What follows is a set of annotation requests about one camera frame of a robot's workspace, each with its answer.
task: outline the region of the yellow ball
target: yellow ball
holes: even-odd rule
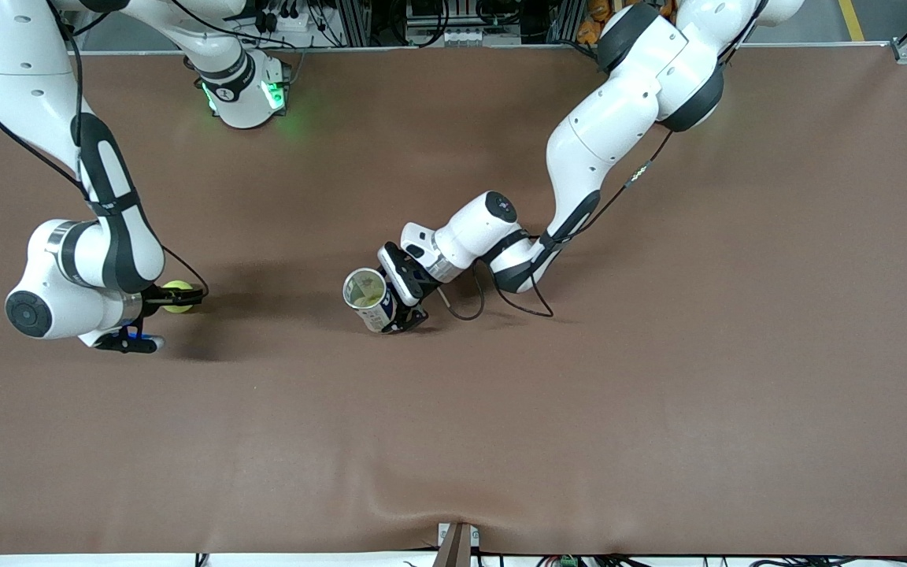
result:
[[[173,290],[190,290],[191,284],[183,280],[173,280],[163,283],[161,287],[171,287]],[[164,305],[163,309],[169,311],[170,313],[183,313],[190,309],[190,305]]]

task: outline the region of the black cable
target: black cable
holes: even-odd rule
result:
[[[317,7],[317,12],[320,12],[320,21],[323,22],[317,23],[317,29],[320,30],[320,34],[323,35],[324,39],[326,39],[332,46],[344,47],[342,40],[338,39],[338,36],[335,35],[335,30],[331,29],[331,22],[328,21],[328,15],[324,14],[324,4],[321,4],[320,0],[307,0],[306,7],[310,11],[310,16],[314,17],[314,5],[316,5]]]
[[[310,51],[310,47],[313,47],[313,36],[310,36],[310,46],[306,47],[303,50],[303,53],[299,55],[299,63],[296,64],[296,72],[293,72],[292,76],[289,76],[289,86],[296,84],[296,80],[299,80],[299,72],[303,70],[303,61],[306,60],[306,51]]]
[[[446,294],[443,294],[442,287],[436,288],[436,291],[439,292],[439,297],[442,298],[443,304],[446,305],[446,311],[450,312],[450,315],[453,315],[454,318],[460,319],[461,321],[473,321],[482,316],[482,312],[485,312],[485,290],[482,289],[482,280],[479,280],[478,270],[475,269],[475,263],[471,265],[471,274],[475,277],[475,286],[478,287],[478,298],[481,302],[481,305],[478,305],[478,312],[475,312],[474,315],[461,315],[460,313],[454,311],[454,306],[450,304],[450,300],[447,300]]]
[[[53,12],[54,21],[57,22],[66,42],[71,44],[72,53],[76,55],[76,74],[78,74],[76,77],[76,135],[72,138],[76,147],[80,147],[80,144],[83,143],[83,55],[79,53],[79,46],[76,45],[76,37],[72,34],[72,30],[68,29],[68,25],[65,25],[64,21],[61,21],[61,14],[50,2],[47,3],[47,7]]]
[[[450,24],[450,7],[446,4],[446,0],[436,0],[436,4],[439,4],[439,10],[436,13],[436,32],[433,32],[428,42],[422,43],[419,48],[429,47],[438,42],[440,37],[446,33],[446,26]]]
[[[398,10],[404,0],[393,0],[390,6],[390,11],[388,13],[388,19],[390,21],[391,33],[394,37],[401,43],[403,46],[416,46],[416,47],[429,47],[433,43],[439,41],[440,37],[443,37],[443,33],[446,32],[447,26],[450,25],[450,7],[446,4],[446,0],[436,0],[436,30],[432,33],[432,37],[429,37],[428,42],[421,44],[414,44],[408,42],[408,37],[404,33],[400,32],[397,28],[397,17]]]
[[[165,245],[163,245],[163,244],[161,244],[161,247],[163,248],[163,251],[166,252],[166,254],[172,255],[172,256],[173,256],[173,259],[176,259],[176,261],[180,262],[180,265],[184,266],[184,268],[186,268],[188,272],[191,272],[191,275],[192,275],[192,276],[198,278],[199,283],[202,284],[202,297],[203,297],[203,298],[208,297],[208,295],[209,295],[209,283],[208,283],[208,281],[205,281],[205,277],[202,277],[202,274],[201,274],[201,273],[198,273],[197,270],[195,270],[194,268],[191,268],[190,263],[185,262],[184,259],[181,258],[179,255],[177,255],[176,252],[174,252],[172,249],[167,248],[167,247],[166,247]],[[205,556],[205,559],[209,559],[209,554],[208,554],[208,553],[202,553],[201,555],[204,555],[204,556]]]
[[[502,20],[499,19],[499,16],[496,15],[495,11],[492,12],[492,15],[486,15],[485,10],[483,10],[485,4],[486,0],[476,0],[475,15],[478,16],[479,20],[488,25],[511,25],[512,23],[520,21],[520,12],[523,10],[523,2],[517,4],[516,12],[513,12]]]
[[[250,33],[244,33],[241,31],[233,31],[231,29],[219,28],[219,26],[212,25],[211,23],[204,21],[204,19],[199,18],[197,14],[194,14],[194,12],[192,12],[192,11],[188,10],[186,7],[184,7],[184,4],[181,4],[180,0],[170,0],[170,2],[174,6],[179,7],[181,10],[183,10],[185,14],[187,14],[188,16],[191,16],[191,19],[194,19],[194,21],[201,23],[201,25],[204,25],[208,29],[216,30],[216,32],[227,33],[227,35],[236,35],[237,37],[247,37],[248,39],[255,40],[255,42],[279,43],[279,44],[281,44],[281,46],[289,47],[292,50],[299,50],[299,47],[293,46],[292,43],[284,42],[284,40],[282,40],[282,39],[264,39],[264,37],[257,37],[255,35],[250,35]]]
[[[5,135],[9,136],[9,138],[11,140],[13,140],[15,143],[18,143],[23,148],[23,150],[27,150],[30,152],[30,154],[35,155],[35,158],[42,161],[44,165],[47,165],[48,168],[54,169],[54,171],[57,172],[58,175],[64,177],[65,180],[67,180],[69,183],[72,183],[73,186],[75,186],[76,189],[78,189],[80,191],[80,193],[83,194],[83,198],[85,198],[85,200],[87,200],[87,201],[90,200],[90,196],[87,194],[86,188],[83,187],[82,183],[78,182],[78,180],[76,180],[75,177],[69,175],[69,173],[66,172],[64,169],[60,168],[60,166],[55,165],[53,161],[51,161],[50,159],[48,159],[46,157],[46,155],[41,154],[41,152],[37,151],[37,149],[34,148],[32,145],[30,145],[29,143],[26,143],[26,140],[17,136],[14,132],[12,132],[12,130],[7,128],[2,123],[1,120],[0,120],[0,130],[2,130],[2,132],[5,133]]]
[[[720,53],[719,61],[720,67],[724,67],[727,64],[730,64],[730,60],[734,58],[734,54],[737,53],[737,50],[740,50],[742,43],[748,40],[748,36],[751,35],[753,30],[755,30],[755,24],[758,23],[758,18],[762,15],[762,10],[765,9],[766,2],[759,2],[758,7],[755,8],[755,13],[751,15],[751,19],[748,20],[748,25],[744,26],[744,29],[737,35],[737,39],[734,39],[734,42],[724,48],[723,53]]]
[[[846,563],[856,561],[857,559],[863,558],[857,556],[784,557],[782,560],[761,559],[752,563],[751,567],[764,567],[767,565],[773,567],[839,567]],[[907,563],[907,558],[897,558],[897,560]]]
[[[76,31],[72,33],[72,37],[83,35],[83,33],[89,32],[91,29],[96,28],[97,24],[104,21],[104,18],[106,18],[108,15],[111,15],[111,12],[104,12],[103,14],[100,14],[97,19],[94,19],[92,22],[87,23],[82,28],[76,29]]]
[[[641,168],[636,169],[636,172],[632,173],[632,176],[629,177],[629,180],[627,180],[627,182],[625,182],[625,184],[623,184],[622,187],[618,187],[618,191],[616,191],[615,195],[613,197],[611,197],[611,200],[609,200],[608,203],[604,205],[604,207],[601,207],[600,211],[598,211],[597,214],[594,215],[594,218],[591,218],[587,223],[584,223],[583,226],[580,227],[580,229],[577,230],[576,232],[573,232],[572,234],[568,234],[566,236],[562,236],[560,238],[553,238],[551,240],[551,242],[554,244],[562,244],[562,242],[568,242],[569,240],[572,240],[576,236],[579,236],[579,234],[583,234],[584,232],[587,232],[587,230],[590,230],[590,227],[594,226],[594,223],[597,222],[597,219],[600,219],[601,215],[604,214],[604,212],[607,211],[607,209],[609,207],[611,207],[612,204],[614,204],[615,200],[620,195],[622,195],[622,191],[625,191],[628,187],[632,187],[632,184],[634,182],[636,182],[636,180],[639,179],[639,177],[641,175],[643,175],[643,173],[646,171],[646,169],[648,169],[649,166],[651,166],[653,164],[654,159],[656,159],[658,157],[658,155],[660,155],[660,152],[663,151],[663,146],[667,145],[667,140],[670,140],[670,136],[673,133],[674,133],[673,130],[671,130],[670,132],[667,132],[667,135],[663,139],[662,143],[660,143],[659,147],[656,148],[656,151],[653,152],[653,156],[651,158],[649,158],[649,160],[646,161],[645,164],[643,164],[641,166]]]
[[[573,50],[577,50],[581,54],[583,54],[584,57],[589,57],[591,58],[591,60],[597,61],[597,54],[594,53],[594,50],[591,50],[590,47],[581,46],[579,43],[573,42],[571,39],[555,39],[552,43],[561,43],[562,46],[570,46],[573,48]]]
[[[541,291],[537,288],[537,281],[534,280],[534,274],[530,274],[530,283],[534,288],[534,293],[537,294],[537,298],[541,300],[541,305],[544,305],[544,309],[548,309],[548,313],[541,313],[539,311],[533,311],[533,309],[527,309],[525,306],[519,306],[515,302],[511,302],[509,298],[503,294],[503,291],[499,287],[498,281],[496,281],[496,272],[492,272],[492,266],[485,265],[486,268],[489,268],[489,273],[492,276],[492,283],[496,286],[496,293],[499,294],[500,298],[503,298],[503,301],[506,302],[506,305],[512,306],[514,309],[519,309],[522,312],[530,313],[530,315],[536,315],[537,317],[544,317],[546,319],[551,319],[555,316],[555,312],[551,311],[551,305],[548,305],[548,302],[544,300],[544,295],[541,295]]]

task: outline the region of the brown table surface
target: brown table surface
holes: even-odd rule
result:
[[[89,213],[0,133],[0,553],[401,549],[463,520],[497,552],[907,554],[907,67],[887,48],[744,50],[716,115],[541,280],[554,320],[490,289],[482,319],[431,298],[395,337],[343,277],[480,191],[543,228],[545,141],[601,83],[591,62],[310,54],[287,118],[252,132],[206,114],[179,57],[86,64],[151,224],[213,295],[148,320],[155,356],[15,332],[30,232]]]

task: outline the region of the green led light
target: green led light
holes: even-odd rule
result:
[[[209,93],[209,87],[207,87],[205,83],[202,83],[202,90],[205,91],[205,97],[209,100],[209,108],[211,108],[213,112],[216,112],[216,103],[213,102],[212,93]]]
[[[261,89],[265,93],[265,97],[268,99],[268,104],[271,105],[272,110],[278,110],[285,105],[285,102],[282,100],[282,87],[278,85],[269,85],[269,83],[261,82]]]

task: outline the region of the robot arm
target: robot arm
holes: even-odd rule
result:
[[[6,316],[31,337],[79,336],[97,348],[152,352],[162,338],[130,336],[127,326],[173,302],[154,286],[163,249],[113,134],[76,91],[48,4],[0,0],[0,126],[68,166],[97,217],[35,230]]]
[[[643,3],[615,14],[598,42],[598,67],[609,74],[607,82],[570,112],[548,140],[555,214],[547,229],[532,242],[516,223],[515,213],[511,222],[499,222],[490,209],[479,208],[476,203],[485,195],[435,233],[409,223],[400,249],[391,244],[378,252],[381,272],[394,293],[413,308],[428,291],[452,280],[478,258],[488,263],[502,291],[522,293],[535,286],[597,209],[608,171],[653,123],[684,132],[708,118],[723,94],[720,55],[753,23],[777,25],[802,3],[683,0],[678,3],[677,25]],[[440,238],[444,233],[457,237]],[[408,265],[420,265],[428,273],[425,283],[419,279],[409,284],[408,274],[414,270]]]
[[[202,78],[212,111],[226,125],[254,128],[285,112],[288,65],[261,50],[245,50],[237,36],[216,31],[246,1],[51,0],[59,10],[120,11],[162,33]],[[211,28],[195,18],[211,21]]]

